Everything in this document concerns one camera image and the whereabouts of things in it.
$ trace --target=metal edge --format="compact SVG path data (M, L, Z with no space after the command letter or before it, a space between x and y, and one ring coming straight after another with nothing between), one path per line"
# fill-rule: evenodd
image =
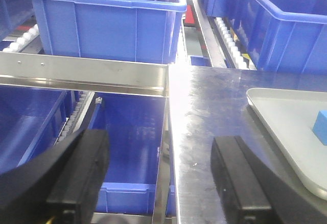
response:
M172 224L174 218L165 218L164 224ZM98 213L93 214L92 224L151 224L151 216Z
M82 83L58 80L38 80L36 78L8 77L0 75L0 85L40 87L51 89L71 89L77 91L94 91L103 93L120 93L144 96L164 96L165 88L118 86L106 83Z
M167 65L0 52L0 75L65 83L163 88Z
M175 66L169 66L169 71L167 73L167 83L168 83L168 86L169 86L169 79L170 79L170 76L173 75L174 73L174 69L176 69ZM171 138L171 144L170 144L170 151L172 152L172 155L171 156L171 162L172 162L172 165L173 165L173 174L174 174L174 186L175 186L175 206L176 206L176 217L175 217L175 220L174 222L176 224L179 224L181 223L181 219L180 219L180 204L179 204L179 201L180 201L180 198L179 198L179 182L178 182L178 177L176 177L176 161L175 161L175 148L174 148L174 141L173 141L173 130L172 130L172 127L173 127L173 120L171 119L171 99L169 98L168 99L168 102L169 102L169 131L170 131L170 138Z
M155 202L152 215L152 224L163 224L166 216L169 184L170 184L170 160L169 160L169 128L168 128L169 101L166 99L165 116L163 118L162 139L159 152L158 174L155 190Z

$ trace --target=blue cube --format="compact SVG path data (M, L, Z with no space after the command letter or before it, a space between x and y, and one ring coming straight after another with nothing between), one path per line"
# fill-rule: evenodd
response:
M325 146L327 145L327 110L319 111L313 133Z

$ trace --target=scratched metal surface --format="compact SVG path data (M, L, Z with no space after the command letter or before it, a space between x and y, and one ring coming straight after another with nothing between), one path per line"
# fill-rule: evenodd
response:
M304 188L272 137L249 107L252 87L326 91L326 76L292 75L197 66L169 67L170 118L177 221L225 224L210 170L215 136L242 136L245 143L313 205L323 201Z

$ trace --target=plastic tray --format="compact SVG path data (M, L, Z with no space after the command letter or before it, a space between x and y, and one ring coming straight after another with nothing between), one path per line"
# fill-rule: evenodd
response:
M0 0L0 41L33 14L31 0Z
M327 146L312 131L327 93L251 88L247 97L305 187L327 200Z
M96 211L151 214L165 99L117 94L99 97L102 104L96 106L89 128L107 129L111 155Z
M67 91L0 87L0 174L54 145L66 121Z
M186 0L33 0L47 54L175 61Z

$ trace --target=metal rail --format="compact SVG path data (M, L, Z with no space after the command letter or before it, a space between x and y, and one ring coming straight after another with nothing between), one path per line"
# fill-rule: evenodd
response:
M152 224L164 224L170 184L170 132L168 126L169 102L166 99L165 117L163 120L162 140L159 153L157 183L155 189L155 202L152 215Z
M92 224L151 224L151 216L94 213ZM163 224L175 224L176 218L165 218Z
M225 57L220 52L219 42L213 33L205 12L200 7L198 0L192 0L189 3L192 4L196 26L202 32L200 42L205 45L205 49L202 48L203 55L209 57L212 67L226 68Z
M5 85L166 95L162 64L0 52L0 66Z

